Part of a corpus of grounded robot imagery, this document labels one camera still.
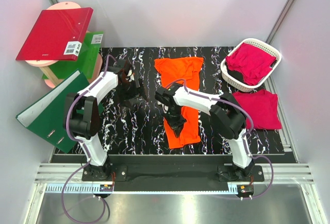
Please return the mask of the pink t shirt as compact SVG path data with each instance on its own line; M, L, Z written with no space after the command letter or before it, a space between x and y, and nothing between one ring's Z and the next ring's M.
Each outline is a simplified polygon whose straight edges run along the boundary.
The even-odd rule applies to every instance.
M276 57L266 51L242 43L225 61L230 71L237 71L247 85L257 85L271 71L271 65Z
M252 118L254 129L278 130L282 128L277 115L277 94L262 89L255 93L234 92L233 96Z

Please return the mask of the pink wooden stool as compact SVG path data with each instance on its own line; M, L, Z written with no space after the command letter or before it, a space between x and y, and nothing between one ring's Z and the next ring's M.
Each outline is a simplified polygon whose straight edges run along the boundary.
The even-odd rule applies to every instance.
M103 32L89 32L91 7L74 2L57 3L42 10L16 60L38 67L53 88L79 70L88 82L101 70L99 49Z

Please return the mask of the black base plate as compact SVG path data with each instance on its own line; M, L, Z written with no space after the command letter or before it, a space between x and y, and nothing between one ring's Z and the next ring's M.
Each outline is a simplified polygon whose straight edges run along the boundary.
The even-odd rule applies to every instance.
M104 174L89 167L82 173L83 181L118 182L135 178L207 178L219 182L263 182L265 180L261 166L254 166L252 171L244 176L232 165L197 165L197 164L113 164Z

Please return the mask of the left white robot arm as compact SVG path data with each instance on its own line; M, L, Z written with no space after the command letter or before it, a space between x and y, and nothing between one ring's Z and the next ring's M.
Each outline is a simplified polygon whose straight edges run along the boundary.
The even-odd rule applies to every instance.
M107 152L103 150L98 132L101 118L98 105L106 95L115 90L119 103L130 108L135 100L147 100L143 80L135 79L134 68L129 60L120 59L114 66L106 66L100 75L86 88L69 93L65 98L63 127L70 139L83 149L91 173L105 181L111 176L111 165Z

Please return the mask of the aluminium rail frame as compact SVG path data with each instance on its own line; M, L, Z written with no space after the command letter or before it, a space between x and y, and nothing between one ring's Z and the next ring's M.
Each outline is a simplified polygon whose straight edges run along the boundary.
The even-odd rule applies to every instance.
M114 179L104 181L113 183L114 191L122 194L220 194L234 195L238 185L262 184L269 191L277 184L298 184L302 188L307 210L313 223L328 223L321 204L315 182L308 164L299 163L291 145L285 145L283 154L256 154L254 166L261 166L265 180L263 182L219 182L207 178L149 178L141 177L124 182ZM197 164L197 165L233 165L232 156L219 155L128 155L111 154L113 164ZM41 203L46 191L60 193L96 193L100 194L103 181L83 181L82 175L86 156L82 154L52 154L47 163L40 164L35 178L33 195L24 219L25 223L36 223Z

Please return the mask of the orange t shirt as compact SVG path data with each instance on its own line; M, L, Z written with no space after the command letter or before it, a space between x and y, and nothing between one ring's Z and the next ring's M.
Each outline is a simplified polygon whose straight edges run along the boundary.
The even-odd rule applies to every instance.
M156 59L154 66L156 71L161 75L161 84L166 87L175 80L179 83L186 81L186 86L193 90L198 90L200 86L200 71L204 63L202 57L185 57L185 58L163 58ZM196 109L183 107L181 109L183 118L187 121L184 128L177 138L171 130L168 122L164 121L168 144L170 149L182 148L188 144L200 142L199 136L199 112Z

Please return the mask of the light green folder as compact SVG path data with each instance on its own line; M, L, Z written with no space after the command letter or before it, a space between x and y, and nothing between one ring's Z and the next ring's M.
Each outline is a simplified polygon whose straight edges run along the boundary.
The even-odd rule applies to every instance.
M79 70L87 80L93 82L101 71L102 57L100 47L104 32L87 32L76 61L59 61L49 66L55 76L64 80Z

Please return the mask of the black garment in basket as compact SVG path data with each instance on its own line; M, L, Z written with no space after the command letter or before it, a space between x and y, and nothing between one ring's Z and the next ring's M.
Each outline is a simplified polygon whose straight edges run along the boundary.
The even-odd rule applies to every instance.
M247 77L242 74L240 71L237 71L237 70L231 70L229 68L229 66L227 65L227 62L225 62L225 66L227 67L227 72L230 76L232 76L234 79L244 83L244 84L247 84L247 85L257 85L263 77L265 77L268 73L265 73L263 76L261 77L254 77L254 78L251 78L251 77Z

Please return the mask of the pink t shirt in basket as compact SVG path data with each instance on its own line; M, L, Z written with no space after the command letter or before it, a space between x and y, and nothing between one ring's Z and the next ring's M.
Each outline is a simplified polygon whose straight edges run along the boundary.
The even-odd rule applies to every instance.
M257 85L271 71L271 65L276 57L266 51L242 43L225 61L230 71L237 71L247 85Z

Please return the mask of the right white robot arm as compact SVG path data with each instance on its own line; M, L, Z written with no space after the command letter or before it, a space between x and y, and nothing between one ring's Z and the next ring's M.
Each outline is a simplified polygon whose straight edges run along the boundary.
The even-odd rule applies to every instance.
M183 108L196 110L210 116L212 128L227 139L233 156L233 166L220 170L219 174L229 180L245 181L253 174L255 165L246 141L246 119L251 117L238 104L232 94L205 94L183 84L173 83L168 88L160 87L155 99L163 109L164 124L173 138L183 137L192 114Z

